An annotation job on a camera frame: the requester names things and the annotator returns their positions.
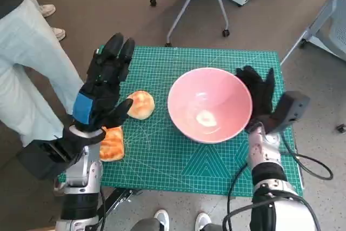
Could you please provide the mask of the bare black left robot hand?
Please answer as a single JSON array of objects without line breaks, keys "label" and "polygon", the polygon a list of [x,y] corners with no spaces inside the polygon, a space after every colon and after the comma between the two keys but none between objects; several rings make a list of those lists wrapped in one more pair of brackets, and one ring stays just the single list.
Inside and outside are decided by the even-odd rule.
[{"label": "bare black left robot hand", "polygon": [[125,41],[117,32],[94,51],[72,112],[78,130],[92,132],[102,127],[119,127],[128,118],[133,99],[126,98],[121,103],[118,100],[120,84],[127,78],[134,49],[134,39]]}]

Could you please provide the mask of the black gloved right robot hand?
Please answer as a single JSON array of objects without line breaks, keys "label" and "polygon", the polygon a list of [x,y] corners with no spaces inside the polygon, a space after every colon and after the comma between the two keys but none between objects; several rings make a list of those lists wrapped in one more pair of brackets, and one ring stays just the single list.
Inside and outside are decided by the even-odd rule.
[{"label": "black gloved right robot hand", "polygon": [[272,97],[275,88],[274,70],[270,68],[266,78],[263,79],[257,71],[246,65],[236,69],[236,76],[248,88],[252,99],[251,120],[270,115],[272,112]]}]

